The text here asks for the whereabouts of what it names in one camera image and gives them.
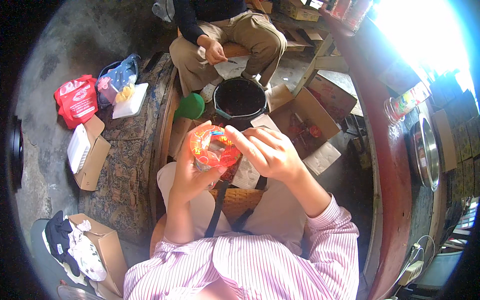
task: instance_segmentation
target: concrete floor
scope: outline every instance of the concrete floor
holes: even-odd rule
[[[78,197],[84,192],[67,165],[66,148],[72,131],[57,114],[55,90],[83,74],[96,77],[104,66],[130,53],[149,58],[155,52],[167,52],[175,37],[176,26],[155,17],[148,1],[66,1],[52,17],[17,83],[16,113],[23,121],[25,162],[16,199],[27,243],[35,220],[50,218],[59,210],[67,215],[77,213]],[[285,83],[293,90],[312,56],[309,52],[286,52],[272,85]],[[349,139],[343,132],[332,139],[342,156],[318,181],[352,213],[360,228],[359,249],[363,252],[372,222],[372,191],[368,188],[372,185],[361,188],[365,184],[357,183],[359,178],[368,181],[372,173],[365,174],[351,159]],[[121,245],[128,266],[148,258],[147,245],[123,241]]]

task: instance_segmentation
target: power strip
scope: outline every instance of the power strip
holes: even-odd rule
[[[417,278],[418,275],[421,273],[421,269],[423,267],[423,261],[416,261],[411,266],[409,266],[405,272],[403,273],[402,277],[398,281],[398,284],[401,286],[406,286],[410,283],[413,279]]]

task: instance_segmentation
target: red packaging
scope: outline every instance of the red packaging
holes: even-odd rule
[[[92,75],[83,75],[64,83],[53,94],[60,106],[59,115],[63,116],[69,129],[87,122],[98,111],[95,82]]]
[[[209,150],[213,141],[225,145],[221,155]],[[240,150],[225,136],[225,129],[215,125],[198,127],[190,138],[190,149],[199,162],[210,167],[229,167],[241,157]]]

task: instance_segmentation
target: white sneaker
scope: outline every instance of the white sneaker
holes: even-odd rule
[[[200,96],[204,99],[205,103],[208,103],[212,101],[213,99],[213,91],[215,90],[216,85],[213,84],[207,84],[206,87],[204,87],[201,92]]]
[[[219,75],[216,79],[214,79],[211,83],[207,84],[206,87],[204,87],[200,91],[199,95],[202,96],[205,103],[212,101],[213,91],[215,91],[216,86],[219,85],[220,82],[222,81],[223,81],[223,77]]]

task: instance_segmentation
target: beige pants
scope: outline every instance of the beige pants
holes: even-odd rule
[[[172,162],[158,171],[156,180],[162,192],[165,207],[168,208],[168,195],[175,177],[176,162]],[[209,191],[203,191],[190,201],[195,239],[201,239],[210,224],[215,208],[215,199]],[[279,242],[290,241],[300,246],[306,215],[297,199],[285,184],[268,179],[266,191],[253,214],[247,219],[244,230],[255,235],[270,234]],[[223,214],[220,215],[214,236],[231,232],[232,229]]]
[[[224,44],[228,41],[246,47],[251,56],[245,73],[260,74],[260,84],[266,86],[272,78],[278,61],[287,48],[287,40],[262,14],[243,12],[233,18],[217,22],[198,22],[199,27],[212,39]],[[183,96],[203,89],[218,73],[205,59],[205,49],[177,37],[170,45],[173,64],[179,69]]]

